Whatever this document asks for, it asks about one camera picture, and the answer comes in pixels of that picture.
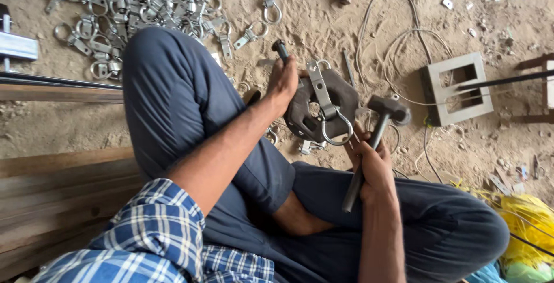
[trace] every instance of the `blue plaid shirt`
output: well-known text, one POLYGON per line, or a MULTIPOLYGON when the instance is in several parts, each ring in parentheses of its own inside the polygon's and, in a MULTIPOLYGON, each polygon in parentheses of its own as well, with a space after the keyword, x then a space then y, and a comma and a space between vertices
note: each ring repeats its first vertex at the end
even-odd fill
POLYGON ((203 246, 204 215, 168 179, 156 179, 125 205, 87 249, 51 262, 35 282, 270 282, 273 262, 203 246))

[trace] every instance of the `navy blue pants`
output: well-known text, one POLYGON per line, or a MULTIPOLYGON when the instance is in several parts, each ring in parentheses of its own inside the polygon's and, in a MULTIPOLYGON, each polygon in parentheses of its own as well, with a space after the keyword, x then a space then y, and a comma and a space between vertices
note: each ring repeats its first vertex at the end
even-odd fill
MULTIPOLYGON (((163 177, 246 108, 208 51, 178 31, 138 32, 123 56, 123 71, 128 126, 146 180, 163 177)), ((204 242, 273 260, 276 282, 356 282, 361 209, 341 211, 351 177, 290 164, 262 138, 206 217, 204 242), (305 237, 283 234, 267 218, 291 190, 309 212, 337 227, 305 237)), ((506 224, 471 195, 405 179, 396 179, 396 187, 409 282, 454 282, 505 250, 506 224)))

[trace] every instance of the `square metal frame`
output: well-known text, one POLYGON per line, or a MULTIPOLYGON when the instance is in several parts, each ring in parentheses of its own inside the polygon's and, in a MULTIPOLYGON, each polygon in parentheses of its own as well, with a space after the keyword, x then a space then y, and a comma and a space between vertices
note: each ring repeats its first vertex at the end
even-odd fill
MULTIPOLYGON (((461 95, 468 92, 475 92, 477 89, 457 90, 461 85, 469 85, 486 81, 485 69, 483 67, 481 53, 473 52, 453 59, 430 64, 421 69, 421 80, 423 84, 423 93, 427 103, 443 103, 447 98, 461 95), (449 87, 442 87, 440 84, 440 74, 450 70, 473 66, 475 78, 462 83, 457 83, 449 87)), ((487 87, 478 88, 481 93, 481 102, 476 102, 469 107, 448 113, 446 104, 430 105, 429 118, 433 126, 446 126, 455 124, 462 120, 481 116, 494 111, 493 102, 490 98, 487 87)))

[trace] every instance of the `bare foot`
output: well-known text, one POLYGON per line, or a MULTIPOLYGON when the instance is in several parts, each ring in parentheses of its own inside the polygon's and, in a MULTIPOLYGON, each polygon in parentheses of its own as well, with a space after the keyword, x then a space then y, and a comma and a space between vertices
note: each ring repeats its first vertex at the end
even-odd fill
POLYGON ((334 227, 309 213, 292 191, 272 216, 287 234, 293 236, 310 235, 334 227))

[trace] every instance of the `sandy ground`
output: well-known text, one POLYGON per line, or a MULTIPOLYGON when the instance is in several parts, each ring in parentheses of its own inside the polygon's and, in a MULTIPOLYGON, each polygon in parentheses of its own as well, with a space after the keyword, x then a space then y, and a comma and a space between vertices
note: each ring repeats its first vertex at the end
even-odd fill
MULTIPOLYGON (((48 0, 0 0, 10 7, 14 20, 12 32, 39 40, 39 59, 32 63, 12 61, 15 70, 31 74, 92 81, 88 71, 90 60, 54 38, 56 24, 74 24, 84 11, 80 4, 62 2, 50 16, 44 12, 48 0)), ((253 21, 261 19, 262 0, 224 0, 223 8, 233 26, 232 42, 253 21)), ((353 0, 342 6, 340 0, 276 0, 283 18, 270 27, 266 38, 249 43, 233 52, 234 60, 223 68, 236 81, 245 81, 262 90, 267 86, 270 67, 257 67, 259 59, 276 58, 270 46, 277 38, 285 39, 289 52, 298 56, 300 65, 312 59, 326 59, 332 67, 347 77, 342 49, 350 52, 350 60, 358 44, 357 33, 369 0, 353 0)), ((454 9, 441 5, 442 0, 414 0, 422 28, 437 32, 452 49, 454 56, 482 52, 488 79, 514 75, 513 67, 522 60, 554 52, 554 8, 552 0, 452 0, 454 9), (467 10, 467 3, 474 6, 467 10), (472 28, 477 36, 467 30, 472 28), (506 35, 515 39, 509 51, 503 46, 506 35)), ((359 88, 364 104, 371 94, 389 95, 383 78, 383 55, 398 34, 412 27, 411 10, 406 0, 376 0, 367 33, 362 43, 362 71, 369 90, 359 88)), ((433 61, 448 57, 444 48, 432 37, 424 35, 433 61)), ((206 41, 213 51, 221 51, 215 38, 206 41)), ((426 65, 426 56, 416 37, 408 39, 398 55, 400 75, 393 78, 401 93, 423 102, 417 70, 426 65)), ((358 85, 359 75, 355 74, 358 85)), ((534 155, 539 157, 547 177, 530 179, 525 183, 528 192, 554 205, 552 173, 552 132, 549 124, 523 125, 511 122, 514 116, 541 111, 541 83, 529 81, 492 88, 495 112, 459 123, 448 130, 436 130, 435 140, 428 147, 437 169, 462 178, 463 182, 481 186, 489 173, 498 167, 511 183, 516 183, 516 166, 530 169, 534 155), (463 135, 458 130, 465 130, 463 135), (504 161, 501 167, 497 160, 504 161)), ((423 118, 425 107, 407 104, 413 111, 413 122, 401 129, 402 151, 393 155, 394 168, 413 175, 414 164, 423 150, 423 118)), ((128 146, 130 138, 122 105, 24 102, 0 105, 0 158, 23 157, 58 152, 128 146)), ((315 150, 304 156, 298 152, 299 139, 283 126, 277 148, 289 159, 336 169, 347 169, 350 162, 339 147, 315 150)), ((395 133, 387 130, 385 137, 396 141, 395 133)), ((425 158, 419 170, 431 169, 425 158)))

